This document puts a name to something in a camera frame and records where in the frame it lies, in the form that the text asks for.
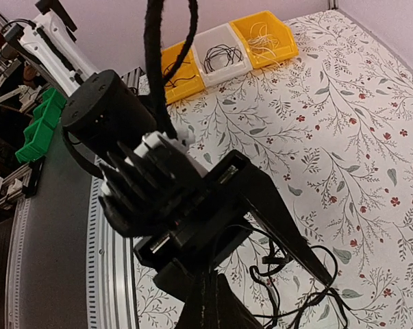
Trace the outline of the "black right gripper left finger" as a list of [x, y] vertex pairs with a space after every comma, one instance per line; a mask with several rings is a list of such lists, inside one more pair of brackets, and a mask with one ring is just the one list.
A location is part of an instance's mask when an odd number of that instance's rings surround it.
[[206, 267], [196, 273], [179, 317], [178, 328], [211, 328], [210, 272]]

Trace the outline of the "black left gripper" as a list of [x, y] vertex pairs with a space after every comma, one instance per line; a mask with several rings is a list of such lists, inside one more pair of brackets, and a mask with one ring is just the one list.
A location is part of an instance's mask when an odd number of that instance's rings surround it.
[[141, 264], [156, 270], [154, 282], [171, 295], [185, 295], [201, 269], [213, 269], [248, 236], [251, 213], [308, 273], [324, 286], [332, 276], [301, 235], [269, 175], [238, 151], [222, 159], [179, 206], [176, 228], [142, 236], [135, 248]]

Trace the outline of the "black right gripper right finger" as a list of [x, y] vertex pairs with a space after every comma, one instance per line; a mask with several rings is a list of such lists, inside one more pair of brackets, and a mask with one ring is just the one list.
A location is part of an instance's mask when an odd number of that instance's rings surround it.
[[232, 292], [224, 274], [218, 274], [214, 328], [261, 328], [261, 323]]

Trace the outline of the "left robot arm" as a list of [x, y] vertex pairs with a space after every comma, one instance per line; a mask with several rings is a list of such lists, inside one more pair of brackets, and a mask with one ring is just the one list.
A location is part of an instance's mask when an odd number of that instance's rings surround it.
[[164, 4], [149, 1], [145, 63], [150, 93], [135, 95], [113, 70], [99, 71], [80, 51], [71, 17], [59, 1], [39, 1], [39, 15], [3, 24], [5, 42], [43, 66], [66, 95], [62, 138], [76, 163], [102, 180], [105, 218], [121, 236], [136, 238], [141, 265], [155, 270], [157, 287], [185, 300], [201, 271], [214, 271], [252, 232], [283, 249], [264, 263], [280, 271], [297, 261], [326, 289], [334, 277], [301, 236], [272, 179], [245, 155], [229, 151], [206, 171], [190, 158], [189, 131], [176, 130], [164, 87], [188, 55], [198, 23], [190, 27], [174, 65], [161, 68]]

